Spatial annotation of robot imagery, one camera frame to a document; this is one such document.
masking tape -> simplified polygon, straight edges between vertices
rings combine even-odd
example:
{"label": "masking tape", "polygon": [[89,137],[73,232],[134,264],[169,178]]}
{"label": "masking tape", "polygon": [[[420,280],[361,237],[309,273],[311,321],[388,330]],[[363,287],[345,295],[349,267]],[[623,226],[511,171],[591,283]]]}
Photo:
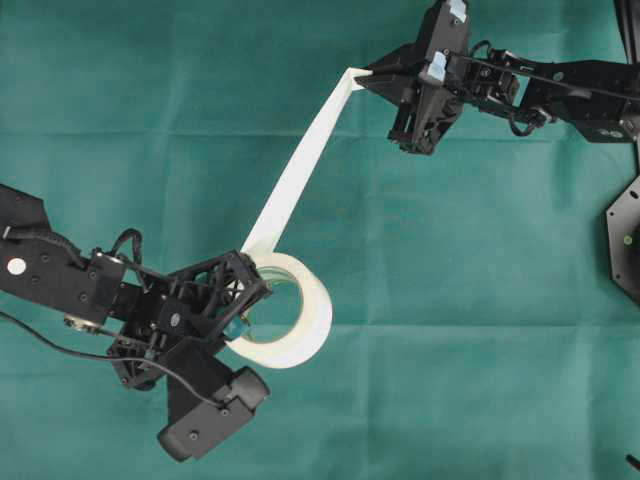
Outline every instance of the masking tape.
{"label": "masking tape", "polygon": [[269,368],[290,368],[313,357],[331,330],[331,298],[322,282],[299,260],[283,253],[253,257],[258,272],[271,283],[289,282],[300,292],[298,320],[283,337],[255,342],[240,337],[228,345],[238,355]]}
{"label": "masking tape", "polygon": [[271,276],[273,281],[291,281],[301,295],[298,319],[282,338],[255,342],[240,337],[227,342],[238,355],[265,367],[291,368],[309,360],[331,330],[333,306],[327,289],[302,262],[274,250],[351,93],[362,89],[355,77],[371,74],[357,68],[344,72],[293,152],[242,247],[265,279]]}

teal tablecloth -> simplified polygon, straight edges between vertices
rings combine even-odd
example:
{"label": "teal tablecloth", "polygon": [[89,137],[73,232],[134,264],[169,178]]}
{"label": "teal tablecloth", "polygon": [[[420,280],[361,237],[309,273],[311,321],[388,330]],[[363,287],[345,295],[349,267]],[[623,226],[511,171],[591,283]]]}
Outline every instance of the teal tablecloth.
{"label": "teal tablecloth", "polygon": [[[238,248],[340,74],[412,41],[429,5],[4,0],[0,182],[45,198],[85,253],[129,226],[158,270]],[[472,16],[472,41],[525,57],[624,61],[608,1]],[[245,430],[175,464],[163,385],[124,391],[0,323],[0,478],[636,478],[640,311],[609,280],[602,215],[631,148],[561,124],[516,139],[467,109],[409,156],[385,140],[394,115],[357,93],[294,213],[280,250],[326,283],[335,326],[304,366],[258,368],[273,396]]]}

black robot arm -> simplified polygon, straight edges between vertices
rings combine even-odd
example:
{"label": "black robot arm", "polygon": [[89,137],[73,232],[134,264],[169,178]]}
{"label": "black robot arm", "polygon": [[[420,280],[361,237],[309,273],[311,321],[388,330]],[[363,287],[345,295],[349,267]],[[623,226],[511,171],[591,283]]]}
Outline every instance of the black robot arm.
{"label": "black robot arm", "polygon": [[[85,258],[51,229],[42,200],[4,185],[0,233],[0,290],[62,312],[76,330],[115,337],[107,356],[78,356],[110,361],[126,388],[149,390],[169,375],[170,423],[158,438],[175,459],[203,456],[269,395],[253,370],[234,373],[214,358],[270,294],[248,255],[231,251],[163,275],[142,265],[142,235],[129,229]],[[132,259],[119,252],[129,240]],[[129,270],[138,285],[123,280]],[[108,317],[123,322],[120,332],[105,329]]]}
{"label": "black robot arm", "polygon": [[[590,142],[637,140],[640,66],[541,63],[495,50],[488,41],[469,48],[470,22],[466,2],[438,0],[414,43],[365,67],[373,75],[356,79],[398,107],[389,139],[401,149],[431,155],[464,104],[507,119],[517,136],[561,119]],[[478,58],[478,52],[486,56]],[[518,77],[530,81],[515,105]]]}

cable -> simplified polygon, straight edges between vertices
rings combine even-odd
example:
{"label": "cable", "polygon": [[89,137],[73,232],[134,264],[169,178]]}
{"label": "cable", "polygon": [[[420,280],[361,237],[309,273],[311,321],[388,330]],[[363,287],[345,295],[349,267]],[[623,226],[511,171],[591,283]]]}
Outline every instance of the cable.
{"label": "cable", "polygon": [[80,268],[84,268],[84,262],[80,256],[80,249],[69,239],[59,233],[44,228],[7,227],[2,239],[5,240],[42,240],[50,245],[63,248],[69,259]]}
{"label": "cable", "polygon": [[23,321],[18,320],[15,317],[12,317],[11,315],[9,315],[6,312],[3,312],[2,310],[0,310],[0,317],[4,318],[5,320],[9,321],[10,323],[13,323],[15,326],[17,326],[17,327],[21,328],[22,330],[24,330],[25,332],[29,333],[30,335],[35,337],[38,341],[40,341],[41,343],[45,344],[46,346],[52,348],[53,350],[55,350],[57,352],[64,353],[65,355],[70,355],[72,357],[77,357],[77,358],[84,358],[86,360],[96,360],[98,362],[109,362],[109,363],[140,362],[140,363],[146,363],[148,365],[151,365],[152,367],[157,368],[158,370],[160,370],[164,374],[169,375],[170,377],[173,377],[175,380],[177,380],[179,383],[181,383],[182,386],[184,388],[186,388],[187,391],[189,391],[189,393],[191,393],[191,395],[196,397],[201,402],[204,402],[204,403],[206,403],[208,405],[211,405],[212,407],[215,407],[217,409],[221,409],[221,408],[224,407],[224,404],[222,404],[220,402],[216,402],[215,400],[211,400],[210,398],[207,398],[207,397],[205,397],[203,395],[200,395],[196,391],[196,389],[193,388],[193,386],[191,385],[191,383],[189,383],[188,380],[186,380],[184,377],[182,377],[181,375],[177,374],[176,372],[174,372],[170,368],[165,367],[161,363],[154,362],[153,360],[141,359],[141,358],[137,358],[137,357],[114,358],[114,357],[108,357],[108,356],[105,356],[105,355],[95,355],[93,353],[85,353],[85,352],[78,352],[76,350],[70,350],[68,348],[61,347],[60,345],[57,345],[57,344],[53,343],[51,340],[49,340],[47,337],[42,335],[40,332],[34,330],[33,328],[31,328],[29,325],[27,325]]}
{"label": "cable", "polygon": [[113,244],[113,248],[109,252],[112,257],[116,256],[118,250],[131,239],[131,250],[133,252],[133,261],[138,265],[142,264],[142,233],[135,228],[128,228],[120,234],[118,239]]}
{"label": "cable", "polygon": [[527,124],[527,128],[525,130],[520,130],[518,128],[518,125],[516,125],[514,112],[511,112],[509,114],[509,126],[511,127],[511,131],[516,137],[528,137],[536,128],[536,126],[533,123],[529,123]]}
{"label": "cable", "polygon": [[481,42],[476,43],[473,47],[471,47],[471,50],[469,50],[469,56],[475,58],[476,52],[482,47],[487,47],[487,57],[489,57],[489,55],[491,55],[491,52],[493,51],[493,47],[491,46],[491,42],[489,40],[482,40]]}
{"label": "cable", "polygon": [[550,83],[552,85],[556,85],[558,87],[564,87],[564,88],[568,88],[571,90],[586,90],[588,92],[593,92],[593,93],[598,93],[600,95],[606,95],[609,97],[614,97],[614,98],[621,98],[623,100],[633,100],[634,102],[638,102],[640,101],[640,96],[637,95],[624,95],[622,93],[616,93],[616,92],[610,92],[608,90],[604,90],[602,88],[594,88],[594,87],[580,87],[577,85],[572,85],[570,83],[566,83],[566,82],[561,82],[558,80],[552,80],[550,78],[547,78],[543,75],[537,75],[535,73],[531,73],[529,71],[526,70],[520,70],[517,68],[511,68],[511,67],[504,67],[502,65],[496,65],[494,63],[491,62],[487,62],[484,60],[480,60],[474,57],[470,57],[468,55],[463,55],[461,53],[455,53],[455,52],[451,52],[452,56],[458,57],[458,58],[462,58],[463,60],[468,60],[470,62],[476,63],[478,65],[482,65],[484,67],[488,67],[488,68],[492,68],[494,70],[500,70],[502,72],[508,72],[508,73],[513,73],[516,75],[522,75],[523,77],[529,77],[529,78],[533,78],[534,80],[539,80],[541,82],[545,82],[545,83]]}

bolt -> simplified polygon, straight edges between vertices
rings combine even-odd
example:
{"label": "bolt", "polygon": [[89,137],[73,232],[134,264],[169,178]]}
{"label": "bolt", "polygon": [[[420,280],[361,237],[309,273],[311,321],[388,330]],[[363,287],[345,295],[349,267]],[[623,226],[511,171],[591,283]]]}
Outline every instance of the bolt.
{"label": "bolt", "polygon": [[176,328],[180,324],[180,320],[180,314],[174,313],[173,315],[171,315],[171,326],[173,328]]}

